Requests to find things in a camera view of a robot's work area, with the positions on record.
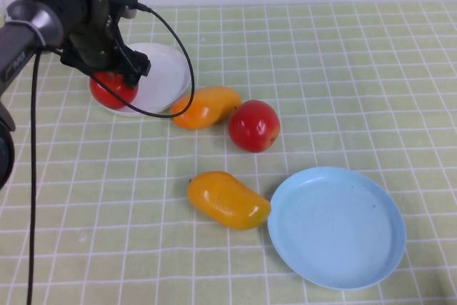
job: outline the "grid pattern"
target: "grid pattern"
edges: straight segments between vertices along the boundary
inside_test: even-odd
[[[225,124],[101,109],[84,75],[45,55],[38,97],[35,304],[457,304],[457,3],[158,9],[197,85],[224,84],[281,117],[246,154]],[[129,43],[175,45],[148,14]],[[23,304],[28,265],[31,64],[3,95],[16,165],[0,192],[0,304]],[[194,211],[189,179],[226,170],[270,197],[289,175],[342,166],[400,207],[407,252],[387,280],[333,291],[297,277],[264,226],[232,231]]]

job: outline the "light blue plate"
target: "light blue plate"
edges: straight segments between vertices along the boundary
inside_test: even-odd
[[[393,199],[364,175],[336,167],[306,169],[285,180],[271,199],[268,230],[293,271],[332,289],[385,279],[406,247]]]

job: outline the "toy mango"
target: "toy mango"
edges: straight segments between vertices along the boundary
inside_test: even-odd
[[[181,97],[172,107],[171,113],[182,111],[189,102],[190,95]],[[194,93],[192,104],[182,115],[174,117],[173,122],[184,129],[203,129],[226,118],[242,103],[235,90],[226,86],[209,86]]]
[[[213,220],[232,229],[262,225],[271,212],[270,202],[225,171],[210,171],[191,180],[188,198]]]

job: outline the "red apple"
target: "red apple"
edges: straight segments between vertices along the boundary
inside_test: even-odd
[[[112,90],[115,94],[120,96],[128,103],[131,103],[138,94],[138,85],[134,88],[127,86],[124,83],[124,77],[122,74],[102,71],[95,72],[94,75],[98,80],[107,85],[110,90]],[[94,79],[90,80],[89,85],[92,95],[100,104],[113,110],[117,110],[125,106],[121,101],[119,101],[115,96],[112,96]]]
[[[232,141],[252,153],[267,150],[278,138],[280,130],[276,112],[259,100],[242,103],[228,123],[228,134]]]

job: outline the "black cable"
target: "black cable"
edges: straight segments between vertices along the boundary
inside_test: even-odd
[[[31,80],[30,101],[30,146],[31,146],[31,205],[30,205],[30,237],[29,237],[29,282],[27,287],[27,305],[31,305],[34,288],[34,258],[35,258],[35,222],[36,222],[36,83],[41,50],[35,56],[34,72]]]
[[[108,91],[110,93],[110,95],[112,95],[116,99],[118,99],[123,105],[129,107],[130,109],[132,109],[132,110],[134,110],[136,112],[139,112],[140,114],[144,114],[146,116],[151,116],[151,117],[156,117],[156,118],[174,118],[174,117],[180,116],[180,115],[182,115],[184,112],[186,112],[189,109],[189,107],[192,104],[192,101],[194,100],[195,76],[194,76],[194,69],[192,67],[191,58],[189,57],[189,54],[187,54],[187,50],[184,47],[184,45],[182,44],[182,42],[179,39],[178,35],[176,35],[174,30],[169,26],[169,24],[165,21],[165,19],[163,19],[159,14],[157,14],[154,10],[150,9],[146,5],[138,4],[137,5],[137,9],[140,10],[140,11],[149,12],[150,14],[153,14],[155,17],[157,17],[165,25],[165,27],[170,31],[170,33],[173,35],[173,37],[175,38],[175,40],[178,42],[179,46],[181,47],[181,49],[182,49],[182,51],[184,53],[184,56],[186,57],[187,64],[189,65],[189,71],[190,71],[190,74],[191,74],[191,95],[190,95],[189,101],[188,101],[186,107],[184,107],[184,109],[182,109],[180,112],[177,112],[175,114],[152,114],[151,112],[139,109],[138,107],[136,107],[136,106],[130,104],[129,102],[125,101],[124,99],[122,99],[119,95],[117,95],[114,91],[112,91],[107,85],[105,85],[105,83],[100,81],[100,79],[97,78],[94,75],[94,73],[97,72],[97,70],[85,65],[84,63],[80,62],[78,59],[72,59],[71,63],[79,71],[83,72],[84,74],[90,76],[93,80],[95,80],[97,82],[97,84],[99,84],[106,91]],[[47,50],[55,53],[56,55],[59,55],[60,57],[62,57],[62,55],[63,55],[59,50],[57,50],[55,48],[51,48],[50,47]]]

